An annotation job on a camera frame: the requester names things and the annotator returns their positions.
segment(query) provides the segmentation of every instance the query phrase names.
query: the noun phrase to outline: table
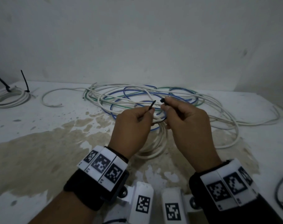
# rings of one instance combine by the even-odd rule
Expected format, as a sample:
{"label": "table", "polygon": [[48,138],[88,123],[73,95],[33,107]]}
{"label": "table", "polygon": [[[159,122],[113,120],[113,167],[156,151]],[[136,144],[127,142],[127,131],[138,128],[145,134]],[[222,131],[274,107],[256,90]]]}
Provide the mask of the table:
{"label": "table", "polygon": [[[0,109],[0,223],[29,222],[61,190],[76,165],[96,145],[109,143],[114,120],[99,107],[84,101],[82,93],[55,91],[45,101],[64,106],[43,106],[44,92],[89,84],[28,82],[36,98],[9,109]],[[14,85],[25,88],[24,82]],[[199,90],[219,99],[238,119],[262,121],[274,117],[272,104],[255,93]],[[208,113],[208,106],[202,105]],[[213,129],[215,144],[228,143],[233,133]],[[128,167],[128,185],[150,183],[155,190],[151,223],[163,223],[160,191],[182,187],[189,193],[192,167],[168,137],[167,148],[152,160],[134,158]],[[238,158],[252,174],[260,193],[283,218],[274,200],[274,189],[283,176],[283,118],[275,125],[241,127],[241,139],[232,148],[218,150],[222,159]],[[122,203],[104,206],[94,223],[124,217]]]}

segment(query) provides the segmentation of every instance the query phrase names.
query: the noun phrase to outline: person's right hand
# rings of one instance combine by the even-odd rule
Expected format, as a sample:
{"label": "person's right hand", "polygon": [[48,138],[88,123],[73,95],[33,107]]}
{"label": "person's right hand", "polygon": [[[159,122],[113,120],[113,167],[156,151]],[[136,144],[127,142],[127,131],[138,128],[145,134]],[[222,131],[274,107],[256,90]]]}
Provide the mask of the person's right hand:
{"label": "person's right hand", "polygon": [[208,114],[192,104],[165,97],[167,129],[172,129],[177,148],[193,166],[202,172],[222,164],[213,144]]}

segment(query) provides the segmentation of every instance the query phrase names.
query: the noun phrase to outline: tangled cable pile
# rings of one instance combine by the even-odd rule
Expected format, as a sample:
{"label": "tangled cable pile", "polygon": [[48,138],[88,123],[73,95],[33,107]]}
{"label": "tangled cable pile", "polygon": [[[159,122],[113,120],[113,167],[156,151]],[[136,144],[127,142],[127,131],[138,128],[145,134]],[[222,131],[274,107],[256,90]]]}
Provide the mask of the tangled cable pile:
{"label": "tangled cable pile", "polygon": [[[172,96],[184,102],[188,102],[195,106],[202,105],[203,103],[211,106],[217,110],[220,115],[214,116],[209,115],[211,126],[223,130],[236,131],[235,140],[227,145],[216,146],[217,149],[228,148],[233,146],[239,140],[239,126],[257,126],[257,125],[269,125],[275,124],[279,120],[280,113],[274,107],[275,118],[271,120],[265,120],[262,122],[252,123],[246,121],[237,120],[228,110],[226,110],[220,101],[212,96],[206,94],[200,94],[196,91],[189,90],[182,87],[155,87],[150,85],[131,85],[131,84],[92,84],[89,88],[61,88],[55,90],[76,90],[83,92],[83,98],[89,100],[95,105],[101,107],[104,112],[110,114],[114,119],[124,109],[131,109],[137,106],[150,105],[154,100],[157,102],[154,104],[155,113],[153,123],[154,125],[151,131],[159,130],[157,138],[148,145],[140,150],[137,157],[141,159],[150,159],[159,155],[166,146],[167,130],[165,124],[162,122],[165,119],[165,113],[160,109],[162,104],[159,100],[165,96]],[[62,107],[59,105],[48,105],[43,101],[43,98],[52,91],[48,91],[42,96],[42,104],[48,107]],[[138,96],[147,96],[147,100],[138,100]],[[226,123],[230,126],[217,126],[213,122],[219,121]]]}
{"label": "tangled cable pile", "polygon": [[31,94],[22,90],[19,87],[11,88],[11,92],[7,92],[7,90],[0,91],[0,108],[11,108],[18,105],[22,105],[27,102],[31,97]]}

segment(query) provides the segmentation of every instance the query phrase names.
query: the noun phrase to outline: white wire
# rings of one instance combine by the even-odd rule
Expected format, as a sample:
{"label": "white wire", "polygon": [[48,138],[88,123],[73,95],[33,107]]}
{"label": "white wire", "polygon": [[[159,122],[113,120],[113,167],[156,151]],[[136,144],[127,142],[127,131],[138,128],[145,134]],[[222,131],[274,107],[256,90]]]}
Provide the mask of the white wire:
{"label": "white wire", "polygon": [[[127,108],[133,108],[135,107],[137,104],[147,104],[149,105],[149,102],[144,102],[144,101],[133,101],[130,100],[128,98],[120,98],[117,97],[116,95],[113,95],[110,93],[113,93],[115,91],[118,90],[122,90],[125,87],[129,88],[129,89],[133,89],[133,90],[139,90],[139,91],[143,91],[145,92],[148,97],[149,100],[153,101],[154,98],[152,97],[152,95],[150,94],[151,92],[156,92],[156,93],[165,93],[168,94],[169,91],[164,91],[164,90],[159,90],[159,89],[155,89],[153,87],[150,86],[146,86],[146,85],[134,85],[134,84],[97,84],[94,83],[92,84],[89,88],[61,88],[61,89],[55,89],[55,90],[84,90],[83,92],[83,97],[88,99],[89,101],[91,101],[93,104],[101,107],[103,110],[112,113],[114,115],[118,115],[120,114],[124,109]],[[45,95],[49,94],[52,91],[55,90],[51,90],[45,94],[43,94],[42,96],[42,103],[43,105],[49,106],[49,107],[62,107],[62,104],[59,105],[48,105],[45,104],[43,101],[43,98],[45,97]],[[192,94],[192,93],[187,93],[186,91],[182,91],[180,90],[180,92],[177,91],[171,91],[172,94],[176,94],[179,97],[182,97],[184,99],[192,99],[192,98],[198,98],[200,102],[205,102],[207,105],[211,106],[212,108],[214,108],[215,110],[217,110],[220,113],[220,116],[214,116],[214,115],[209,115],[210,117],[210,122],[213,122],[211,124],[211,127],[214,128],[218,128],[218,129],[223,129],[223,130],[232,130],[235,129],[236,132],[236,138],[234,139],[234,141],[232,143],[229,143],[227,145],[222,145],[222,146],[215,146],[217,149],[222,149],[222,148],[228,148],[233,146],[234,144],[237,143],[237,141],[240,138],[240,134],[239,134],[239,126],[258,126],[258,125],[269,125],[269,124],[275,124],[277,123],[277,121],[280,119],[281,115],[279,113],[279,111],[277,110],[276,107],[274,107],[274,114],[275,114],[275,118],[270,119],[270,120],[265,120],[265,121],[261,121],[261,122],[246,122],[246,121],[241,121],[241,120],[237,120],[228,110],[226,110],[220,101],[218,101],[216,98],[207,95],[207,94],[200,94],[200,93],[196,93],[196,94]],[[110,110],[110,107],[108,108],[107,105],[103,105],[103,104],[107,104],[109,103],[114,104],[114,105],[122,105],[122,106],[126,106],[126,107],[120,107],[119,108],[123,109],[123,110]],[[159,108],[161,105],[160,101],[156,101],[154,107]],[[149,145],[147,148],[142,148],[140,150],[140,152],[138,154],[136,154],[137,157],[141,158],[141,159],[150,159],[153,158],[157,155],[159,155],[165,148],[166,145],[166,140],[163,139],[163,137],[167,137],[167,130],[165,129],[165,124],[161,123],[161,121],[163,121],[163,117],[164,114],[160,114],[160,115],[154,115],[154,119],[153,119],[153,123],[158,123],[160,126],[160,130],[158,132],[158,136],[157,138],[153,141],[153,143],[151,145]],[[219,121],[225,124],[229,124],[230,126],[224,127],[224,126],[217,126],[214,124],[215,121]],[[145,153],[148,152],[153,152],[157,150],[154,154],[151,155],[144,155]]]}
{"label": "white wire", "polygon": [[13,87],[10,88],[11,92],[7,92],[6,90],[0,91],[0,108],[11,108],[18,105],[21,105],[25,102],[27,102],[31,98],[31,94],[28,92],[25,92],[19,87]]}

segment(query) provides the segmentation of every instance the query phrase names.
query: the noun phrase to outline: hand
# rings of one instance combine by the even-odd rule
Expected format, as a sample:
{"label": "hand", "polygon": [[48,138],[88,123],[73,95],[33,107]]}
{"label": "hand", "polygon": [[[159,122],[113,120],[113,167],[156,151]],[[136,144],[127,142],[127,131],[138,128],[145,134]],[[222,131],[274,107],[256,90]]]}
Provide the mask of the hand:
{"label": "hand", "polygon": [[167,129],[172,129],[177,148],[196,172],[222,164],[213,144],[208,114],[192,104],[165,97],[161,105],[167,115]]}
{"label": "hand", "polygon": [[150,106],[127,109],[117,115],[108,147],[130,159],[146,143],[153,121]]}

